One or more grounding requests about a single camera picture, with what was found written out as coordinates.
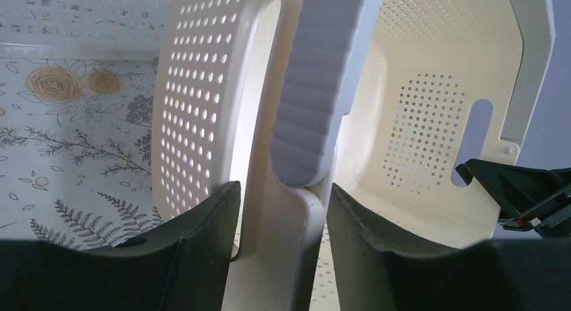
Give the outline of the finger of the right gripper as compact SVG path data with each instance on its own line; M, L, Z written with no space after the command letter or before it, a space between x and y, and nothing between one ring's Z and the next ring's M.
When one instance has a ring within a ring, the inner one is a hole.
M470 159L455 170L476 180L500 206L504 230L535 231L542 238L570 236L570 169L544 170Z

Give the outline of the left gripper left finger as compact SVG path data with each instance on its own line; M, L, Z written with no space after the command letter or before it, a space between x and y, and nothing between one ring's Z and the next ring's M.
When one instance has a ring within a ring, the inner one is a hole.
M221 310L241 186L115 247L1 241L2 310Z

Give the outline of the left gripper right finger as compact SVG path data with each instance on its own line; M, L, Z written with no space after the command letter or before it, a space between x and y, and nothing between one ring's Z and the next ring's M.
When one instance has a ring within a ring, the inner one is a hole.
M342 310L569 310L568 239L452 248L369 210L340 186L327 214Z

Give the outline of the cream plastic tub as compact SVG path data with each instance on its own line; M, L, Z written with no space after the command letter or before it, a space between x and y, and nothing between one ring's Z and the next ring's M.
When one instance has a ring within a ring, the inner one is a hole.
M500 208L456 167L513 166L554 42L552 0L172 0L152 118L166 221L238 181L224 310L342 310L333 185L464 248Z

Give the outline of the white perforated plastic basket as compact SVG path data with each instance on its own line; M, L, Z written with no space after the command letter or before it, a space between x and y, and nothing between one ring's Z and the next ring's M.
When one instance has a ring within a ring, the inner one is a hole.
M1 57L157 57L171 0L1 0Z

